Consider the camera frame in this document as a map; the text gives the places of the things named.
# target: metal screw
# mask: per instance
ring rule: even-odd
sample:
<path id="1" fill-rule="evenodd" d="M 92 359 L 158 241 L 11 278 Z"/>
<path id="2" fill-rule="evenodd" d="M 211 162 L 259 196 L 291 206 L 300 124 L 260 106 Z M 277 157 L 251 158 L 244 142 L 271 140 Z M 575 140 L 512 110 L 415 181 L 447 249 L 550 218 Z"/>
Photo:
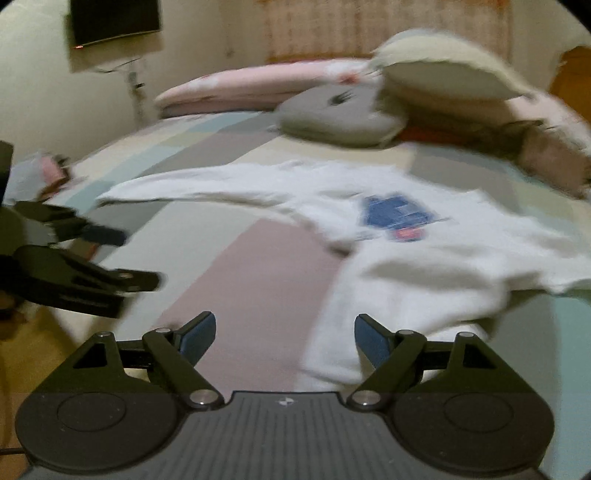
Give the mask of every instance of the metal screw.
<path id="1" fill-rule="evenodd" d="M 189 395 L 189 400 L 197 405 L 211 405 L 219 398 L 217 392 L 204 388 L 202 390 L 195 390 Z"/>
<path id="2" fill-rule="evenodd" d="M 373 390 L 360 390 L 351 395 L 351 400 L 362 407 L 372 407 L 382 400 L 382 395 Z"/>

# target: logo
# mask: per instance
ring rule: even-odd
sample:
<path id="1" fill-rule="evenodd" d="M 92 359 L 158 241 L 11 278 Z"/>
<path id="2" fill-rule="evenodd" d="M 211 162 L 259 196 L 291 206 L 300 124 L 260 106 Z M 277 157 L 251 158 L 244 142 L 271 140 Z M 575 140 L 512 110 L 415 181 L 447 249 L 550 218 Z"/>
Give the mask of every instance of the logo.
<path id="1" fill-rule="evenodd" d="M 432 223 L 435 216 L 403 195 L 382 199 L 367 197 L 363 223 L 367 226 L 388 231 L 398 242 L 416 242 L 424 238 L 422 228 Z"/>
<path id="2" fill-rule="evenodd" d="M 291 407 L 296 401 L 293 398 L 285 397 L 277 402 L 282 407 Z"/>

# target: patchwork bedsheet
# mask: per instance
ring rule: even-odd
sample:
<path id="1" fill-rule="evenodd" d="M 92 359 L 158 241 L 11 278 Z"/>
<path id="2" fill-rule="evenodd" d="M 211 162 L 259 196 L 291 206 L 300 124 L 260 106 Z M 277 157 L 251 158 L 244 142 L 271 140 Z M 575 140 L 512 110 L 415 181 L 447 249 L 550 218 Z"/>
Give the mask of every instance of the patchwork bedsheet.
<path id="1" fill-rule="evenodd" d="M 80 181 L 52 200 L 132 234 L 124 247 L 98 249 L 96 262 L 166 277 L 161 290 L 130 298 L 120 319 L 58 310 L 62 328 L 78 343 L 100 330 L 135 339 L 211 310 L 217 339 L 199 363 L 208 380 L 227 397 L 232 390 L 293 388 L 345 258 L 291 220 L 253 208 L 162 201 L 95 207 L 95 199 L 117 183 L 151 173 L 299 157 L 393 164 L 433 183 L 482 189 L 508 210 L 571 235 L 591 254 L 591 205 L 523 176 L 506 162 L 413 143 L 353 150 L 303 142 L 282 136 L 272 113 L 184 116 L 88 156 L 73 168 Z M 88 255 L 92 246 L 75 241 L 71 248 Z M 480 322 L 493 348 L 554 411 L 556 433 L 543 469 L 556 479 L 581 478 L 591 469 L 590 302 L 585 291 L 563 297 L 519 292 L 504 312 Z"/>

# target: white t-shirt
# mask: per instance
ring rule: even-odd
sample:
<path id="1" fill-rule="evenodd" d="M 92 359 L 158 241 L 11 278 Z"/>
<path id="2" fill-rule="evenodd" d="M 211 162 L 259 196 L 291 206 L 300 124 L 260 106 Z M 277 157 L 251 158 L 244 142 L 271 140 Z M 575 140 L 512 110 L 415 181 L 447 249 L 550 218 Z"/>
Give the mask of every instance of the white t-shirt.
<path id="1" fill-rule="evenodd" d="M 99 198 L 157 199 L 271 208 L 353 252 L 310 338 L 304 390 L 361 381 L 353 338 L 359 313 L 392 331 L 453 340 L 474 329 L 461 322 L 500 311 L 511 290 L 563 293 L 591 278 L 591 260 L 568 237 L 503 210 L 480 191 L 436 186 L 391 166 L 229 164 L 131 180 Z"/>

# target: floor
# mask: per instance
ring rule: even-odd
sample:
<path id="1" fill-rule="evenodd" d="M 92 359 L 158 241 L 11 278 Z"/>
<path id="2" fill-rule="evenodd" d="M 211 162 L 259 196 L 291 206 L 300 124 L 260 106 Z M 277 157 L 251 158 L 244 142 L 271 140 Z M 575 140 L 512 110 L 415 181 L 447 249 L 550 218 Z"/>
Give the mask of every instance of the floor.
<path id="1" fill-rule="evenodd" d="M 18 406 L 75 349 L 45 307 L 0 322 L 0 447 L 19 446 L 14 433 Z M 0 456 L 1 480 L 17 479 L 26 467 L 24 455 Z"/>

